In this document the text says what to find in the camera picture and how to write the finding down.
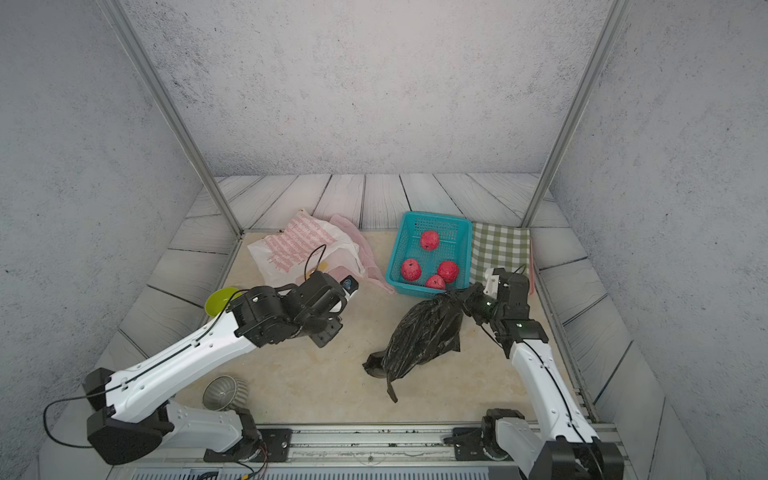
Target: concrete wall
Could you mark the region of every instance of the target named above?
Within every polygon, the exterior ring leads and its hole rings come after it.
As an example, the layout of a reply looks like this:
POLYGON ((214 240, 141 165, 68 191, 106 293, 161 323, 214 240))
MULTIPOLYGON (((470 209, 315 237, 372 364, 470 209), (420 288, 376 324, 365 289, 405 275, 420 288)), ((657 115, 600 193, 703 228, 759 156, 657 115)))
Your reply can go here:
POLYGON ((635 0, 553 186, 713 478, 768 469, 766 25, 635 0))
POLYGON ((0 65, 0 477, 15 478, 200 181, 93 0, 4 2, 0 65))
POLYGON ((124 0, 212 171, 533 172, 610 0, 124 0))

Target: red apple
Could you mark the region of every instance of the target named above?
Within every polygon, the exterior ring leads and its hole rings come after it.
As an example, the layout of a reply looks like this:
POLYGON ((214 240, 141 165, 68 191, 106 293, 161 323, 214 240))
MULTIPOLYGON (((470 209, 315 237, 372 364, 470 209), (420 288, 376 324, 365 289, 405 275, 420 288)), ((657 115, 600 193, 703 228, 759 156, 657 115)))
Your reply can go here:
POLYGON ((453 283, 458 276, 458 265, 451 260, 440 263, 437 274, 445 280, 446 283, 453 283))
POLYGON ((445 280, 439 275, 432 275, 427 280, 427 286, 429 288, 436 288, 437 290, 445 290, 445 280))
POLYGON ((414 282, 422 275, 422 266, 413 258, 409 258, 402 263, 400 274, 406 281, 414 282))
POLYGON ((440 244, 440 236, 434 230, 422 233, 421 245, 424 250, 433 251, 440 244))

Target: green bowl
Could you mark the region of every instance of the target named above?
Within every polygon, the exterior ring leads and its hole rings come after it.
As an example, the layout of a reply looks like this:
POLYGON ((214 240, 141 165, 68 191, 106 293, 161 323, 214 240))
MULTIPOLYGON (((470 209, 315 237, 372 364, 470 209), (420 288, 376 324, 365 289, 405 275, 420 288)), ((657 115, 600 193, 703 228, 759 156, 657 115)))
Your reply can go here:
MULTIPOLYGON (((232 294, 238 290, 239 288, 236 286, 225 286, 223 289, 213 292, 208 297, 208 300, 205 301, 205 313, 207 313, 208 316, 216 316, 221 313, 221 311, 224 310, 224 307, 227 306, 227 301, 232 294)), ((233 300, 242 294, 243 292, 239 292, 232 297, 233 300)))

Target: green checkered cloth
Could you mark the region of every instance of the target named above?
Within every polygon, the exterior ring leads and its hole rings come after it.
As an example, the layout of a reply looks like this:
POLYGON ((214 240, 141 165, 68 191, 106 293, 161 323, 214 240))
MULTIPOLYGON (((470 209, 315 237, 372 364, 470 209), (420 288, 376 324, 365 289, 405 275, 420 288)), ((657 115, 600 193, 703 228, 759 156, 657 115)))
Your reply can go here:
POLYGON ((521 265, 526 276, 531 270, 531 235, 527 228, 503 227, 491 223, 472 224, 472 283, 483 282, 485 271, 503 266, 514 272, 521 265))

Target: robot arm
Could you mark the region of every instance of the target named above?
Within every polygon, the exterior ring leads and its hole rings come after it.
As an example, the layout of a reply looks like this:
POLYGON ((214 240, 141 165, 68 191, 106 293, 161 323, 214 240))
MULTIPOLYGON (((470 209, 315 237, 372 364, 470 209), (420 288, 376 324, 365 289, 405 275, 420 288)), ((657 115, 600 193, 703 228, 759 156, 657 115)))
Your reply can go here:
POLYGON ((534 434, 520 412, 492 409, 475 441, 489 458, 514 459, 529 480, 621 479, 624 459, 618 448, 600 442, 554 364, 547 334, 528 318, 528 278, 496 268, 486 273, 485 283, 483 291, 476 283, 463 294, 465 312, 480 326, 490 324, 525 384, 541 432, 534 434))
POLYGON ((358 286, 351 276, 339 284, 318 271, 301 286, 257 286, 157 355, 119 372, 93 371, 83 384, 95 410, 88 441, 110 465, 132 462, 160 445, 204 447, 212 462, 250 458, 261 440, 247 410, 191 409, 169 398, 255 348, 300 336, 325 346, 341 330, 339 314, 358 286))

